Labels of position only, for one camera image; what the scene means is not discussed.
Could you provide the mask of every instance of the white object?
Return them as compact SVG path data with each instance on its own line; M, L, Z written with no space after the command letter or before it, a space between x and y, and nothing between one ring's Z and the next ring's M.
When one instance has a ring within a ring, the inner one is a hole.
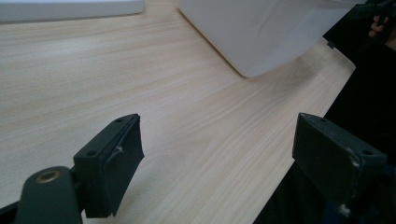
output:
M365 0L180 0L194 26L245 77L306 52Z
M0 21L42 21L135 14L144 0L0 0Z

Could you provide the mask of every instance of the light wooden tabletop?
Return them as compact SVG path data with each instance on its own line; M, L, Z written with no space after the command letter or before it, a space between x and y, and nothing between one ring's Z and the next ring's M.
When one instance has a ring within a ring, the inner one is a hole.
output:
M117 216L85 223L251 223L293 162L298 113L323 116L353 70L321 40L241 77L177 0L128 17L2 24L0 206L138 113L146 157Z

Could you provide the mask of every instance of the wooden table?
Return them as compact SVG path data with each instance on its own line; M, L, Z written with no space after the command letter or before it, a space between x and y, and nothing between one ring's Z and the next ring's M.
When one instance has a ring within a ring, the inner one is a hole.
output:
M85 223L251 223L293 162L298 113L323 116L353 70L321 40L241 77L177 0L147 0L128 17L2 24L0 206L138 113L146 158L117 216Z

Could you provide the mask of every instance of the white box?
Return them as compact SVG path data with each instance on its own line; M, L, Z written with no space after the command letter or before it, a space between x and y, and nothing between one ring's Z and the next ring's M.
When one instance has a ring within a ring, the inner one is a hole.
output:
M179 8L245 77L306 52L365 0L180 0Z

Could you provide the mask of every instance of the dark fabric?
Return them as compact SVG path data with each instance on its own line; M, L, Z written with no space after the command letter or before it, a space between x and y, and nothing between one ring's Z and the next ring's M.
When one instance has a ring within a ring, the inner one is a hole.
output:
M326 199L294 163L255 224L319 224Z
M366 46L325 118L386 153L396 165L396 52Z

